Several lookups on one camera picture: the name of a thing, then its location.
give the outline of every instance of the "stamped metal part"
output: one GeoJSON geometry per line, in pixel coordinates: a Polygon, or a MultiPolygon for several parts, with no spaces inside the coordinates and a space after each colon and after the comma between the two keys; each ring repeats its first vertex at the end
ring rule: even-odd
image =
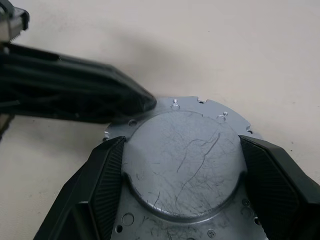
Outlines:
{"type": "Polygon", "coordinates": [[[143,119],[107,129],[112,137],[127,138],[122,162],[127,181],[111,239],[265,240],[254,211],[249,205],[243,210],[246,165],[238,135],[261,137],[217,102],[197,97],[157,102],[143,119]]]}

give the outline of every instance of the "black plastic housing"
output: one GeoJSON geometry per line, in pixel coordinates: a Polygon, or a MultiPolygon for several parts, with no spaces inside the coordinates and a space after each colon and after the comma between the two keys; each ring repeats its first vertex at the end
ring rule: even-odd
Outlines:
{"type": "Polygon", "coordinates": [[[320,186],[289,154],[267,141],[240,136],[246,190],[269,240],[320,239],[320,186]]]}
{"type": "Polygon", "coordinates": [[[35,240],[109,240],[117,214],[125,137],[97,146],[66,182],[35,240]]]}
{"type": "Polygon", "coordinates": [[[0,113],[91,123],[152,110],[156,98],[111,65],[10,43],[0,51],[0,113]]]}

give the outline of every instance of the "white surface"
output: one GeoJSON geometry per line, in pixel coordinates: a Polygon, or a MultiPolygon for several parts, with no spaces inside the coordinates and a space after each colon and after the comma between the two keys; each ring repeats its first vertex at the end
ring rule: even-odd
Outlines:
{"type": "MultiPolygon", "coordinates": [[[[12,2],[31,15],[17,43],[113,64],[157,96],[220,102],[320,183],[319,1],[12,2]]],[[[1,240],[33,238],[103,129],[13,121],[0,144],[1,240]]]]}

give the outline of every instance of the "metal plate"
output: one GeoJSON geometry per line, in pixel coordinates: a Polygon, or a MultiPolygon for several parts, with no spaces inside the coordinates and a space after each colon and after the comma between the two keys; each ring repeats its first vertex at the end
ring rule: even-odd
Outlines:
{"type": "Polygon", "coordinates": [[[264,240],[243,186],[238,135],[250,124],[197,97],[159,98],[143,119],[111,125],[126,136],[124,183],[111,239],[264,240]]]}

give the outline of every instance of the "raised circular disc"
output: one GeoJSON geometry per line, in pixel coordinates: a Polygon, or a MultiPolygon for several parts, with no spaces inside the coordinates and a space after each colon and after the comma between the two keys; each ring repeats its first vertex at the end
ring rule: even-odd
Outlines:
{"type": "Polygon", "coordinates": [[[123,152],[123,171],[140,202],[175,218],[219,210],[245,169],[233,129],[192,111],[153,116],[136,129],[123,152]]]}

